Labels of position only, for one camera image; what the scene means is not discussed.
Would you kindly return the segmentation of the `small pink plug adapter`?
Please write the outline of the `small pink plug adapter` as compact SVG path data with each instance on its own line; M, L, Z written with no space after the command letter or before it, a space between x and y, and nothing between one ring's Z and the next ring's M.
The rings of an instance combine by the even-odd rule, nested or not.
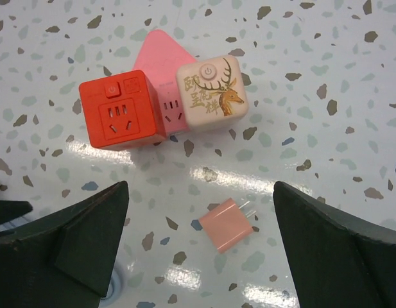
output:
M249 219L257 211L243 210L249 203L238 203L229 198L198 220L219 253L225 253L254 232Z

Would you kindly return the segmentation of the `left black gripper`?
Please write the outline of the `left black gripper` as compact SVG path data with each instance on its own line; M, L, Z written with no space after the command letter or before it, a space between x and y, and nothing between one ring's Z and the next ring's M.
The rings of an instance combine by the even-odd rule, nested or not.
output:
M27 201L0 200L0 225L19 218L33 210Z

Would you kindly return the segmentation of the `pink triangular power socket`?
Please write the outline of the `pink triangular power socket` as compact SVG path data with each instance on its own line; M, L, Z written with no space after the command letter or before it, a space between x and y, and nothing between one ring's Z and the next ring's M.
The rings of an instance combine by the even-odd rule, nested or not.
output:
M153 30L144 39L133 69L142 70L157 91L167 136L187 132L176 72L196 59L165 31Z

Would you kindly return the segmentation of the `beige cube socket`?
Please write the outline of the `beige cube socket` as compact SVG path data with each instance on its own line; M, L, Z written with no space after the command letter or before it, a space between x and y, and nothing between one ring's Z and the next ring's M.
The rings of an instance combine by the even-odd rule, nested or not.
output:
M193 132L215 130L242 119L249 109L239 62L218 56L176 72L185 120Z

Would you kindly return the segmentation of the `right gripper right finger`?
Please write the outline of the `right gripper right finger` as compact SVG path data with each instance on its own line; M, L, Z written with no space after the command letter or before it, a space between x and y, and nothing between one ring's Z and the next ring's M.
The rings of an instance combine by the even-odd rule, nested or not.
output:
M301 307L396 307L396 231L285 182L273 202Z

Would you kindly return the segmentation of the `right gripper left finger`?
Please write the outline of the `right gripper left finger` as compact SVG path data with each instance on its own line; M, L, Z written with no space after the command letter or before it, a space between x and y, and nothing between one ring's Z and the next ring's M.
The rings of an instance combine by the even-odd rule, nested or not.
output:
M106 307L125 283L116 264L125 181L47 216L0 225L0 307Z

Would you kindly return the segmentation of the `red cube socket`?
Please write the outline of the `red cube socket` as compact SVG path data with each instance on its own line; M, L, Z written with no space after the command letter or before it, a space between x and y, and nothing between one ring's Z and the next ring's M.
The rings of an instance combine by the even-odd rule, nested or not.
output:
M122 151L165 141L157 91L141 70L79 86L90 145Z

